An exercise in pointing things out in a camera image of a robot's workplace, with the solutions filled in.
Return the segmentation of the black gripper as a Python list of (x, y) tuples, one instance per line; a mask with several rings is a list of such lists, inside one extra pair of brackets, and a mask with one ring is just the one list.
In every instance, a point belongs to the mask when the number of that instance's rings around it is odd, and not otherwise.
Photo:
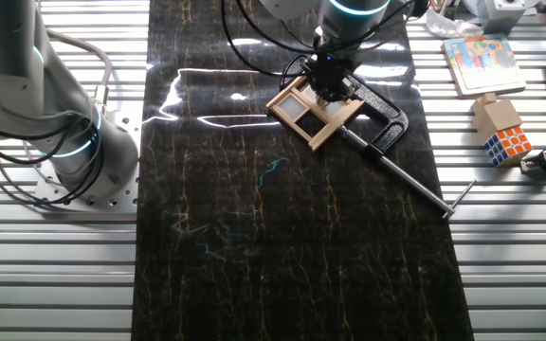
[(340, 59), (326, 53), (309, 57), (303, 64), (303, 70), (316, 94), (316, 104), (327, 106), (329, 102), (349, 99), (355, 86), (347, 78), (355, 69), (356, 62), (352, 59)]

